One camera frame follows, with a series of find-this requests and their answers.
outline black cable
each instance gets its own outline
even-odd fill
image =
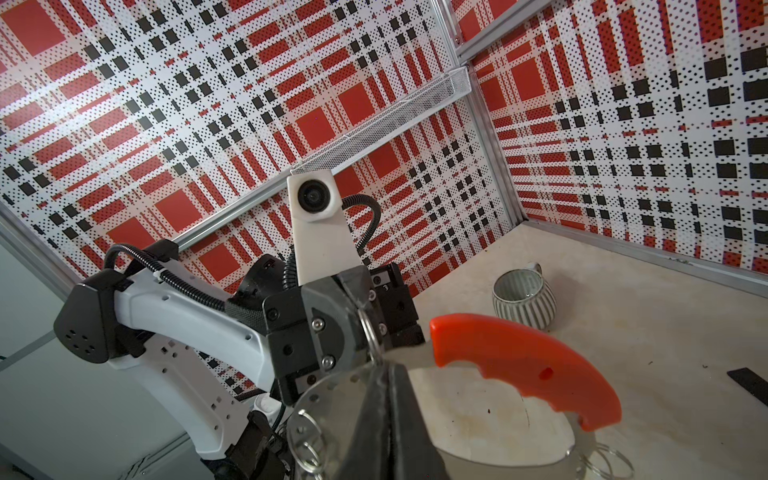
[[[379,205],[379,202],[377,202],[375,198],[369,195],[354,194],[341,199],[341,208],[344,210],[347,210],[350,207],[354,207],[356,205],[363,205],[364,207],[368,207],[373,212],[373,218],[371,219],[371,223],[368,225],[368,230],[366,230],[366,233],[362,236],[356,246],[357,253],[362,256],[366,245],[373,238],[373,234],[376,232],[376,228],[379,227],[379,221],[381,221],[382,218],[382,208],[381,205]]]
[[[215,296],[211,296],[205,292],[199,291],[194,286],[191,286],[189,283],[176,276],[170,270],[167,270],[162,263],[160,263],[155,257],[152,256],[151,253],[142,250],[141,248],[136,248],[133,245],[128,245],[127,243],[116,243],[115,245],[109,247],[109,250],[107,250],[107,254],[104,257],[104,268],[114,268],[114,262],[117,260],[118,254],[120,252],[132,256],[137,262],[141,263],[152,272],[161,271],[162,273],[160,274],[160,280],[182,292],[192,300],[214,310],[219,310],[220,312],[224,311],[223,300],[219,300]]]
[[[280,426],[280,421],[283,420],[283,414],[285,412],[286,412],[286,404],[281,403],[280,411],[277,413],[277,418],[275,419],[275,422],[272,424],[272,432],[277,433],[277,427]]]
[[[291,245],[290,253],[286,258],[286,266],[283,268],[283,290],[299,285],[299,275],[296,272],[296,248]]]

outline screw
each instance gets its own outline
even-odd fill
[[[331,370],[336,365],[336,359],[333,355],[326,355],[323,357],[323,368],[325,370]]]
[[[326,321],[317,317],[312,319],[312,330],[319,332],[320,330],[326,328]]]

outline metal ring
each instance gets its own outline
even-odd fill
[[[312,418],[310,413],[307,412],[305,409],[299,410],[297,414],[307,419],[315,427],[315,430],[317,430],[318,436],[322,443],[322,448],[320,449],[320,451],[322,452],[323,449],[325,448],[326,440],[325,440],[325,437],[323,436],[323,430],[320,428],[320,425],[317,424],[315,419]],[[299,452],[298,452],[299,447],[306,448],[310,452],[310,454],[312,454],[312,457],[314,457],[313,460],[316,463],[315,465],[311,464],[309,461],[299,456]],[[288,448],[290,449],[291,455],[293,455],[293,457],[296,459],[296,463],[299,464],[299,467],[301,467],[303,471],[311,475],[315,475],[317,477],[318,475],[321,475],[323,471],[326,469],[326,466],[324,465],[323,460],[320,458],[319,453],[317,452],[317,450],[314,449],[314,447],[311,446],[309,442],[306,442],[306,441],[302,442],[298,446],[294,445],[293,442],[288,442]]]
[[[627,457],[625,457],[621,452],[618,450],[613,450],[608,445],[605,445],[604,443],[596,443],[595,444],[595,451],[600,454],[600,456],[603,457],[603,459],[606,461],[606,464],[608,465],[609,472],[604,472],[603,470],[600,470],[595,464],[589,461],[589,458],[585,457],[584,455],[581,456],[581,462],[584,463],[584,466],[589,468],[594,473],[598,474],[601,478],[605,478],[606,480],[630,480],[631,478],[634,478],[634,467],[632,466],[632,462],[629,461]],[[622,462],[627,464],[627,467],[629,467],[630,474],[625,477],[617,477],[614,475],[614,469],[611,466],[611,463],[607,460],[605,455],[603,455],[603,452],[610,453],[614,457],[618,458]]]
[[[357,316],[360,317],[360,323],[362,324],[362,331],[366,334],[366,340],[368,340],[368,351],[371,354],[371,359],[376,365],[384,363],[384,355],[382,353],[382,347],[379,345],[379,341],[376,338],[376,332],[373,330],[371,319],[363,309],[357,310]]]

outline red and white plaid pattern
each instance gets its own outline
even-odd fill
[[[764,18],[757,0],[564,0],[480,54],[528,216],[768,273]]]

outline table surface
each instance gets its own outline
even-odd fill
[[[768,379],[767,299],[521,225],[414,299],[422,329],[447,313],[493,315],[495,279],[532,261],[558,301],[550,334],[621,400],[622,422],[597,440],[624,453],[636,478],[765,478],[768,407],[726,372],[749,367]],[[562,414],[475,369],[411,378],[432,441],[447,452],[540,465],[573,442]]]

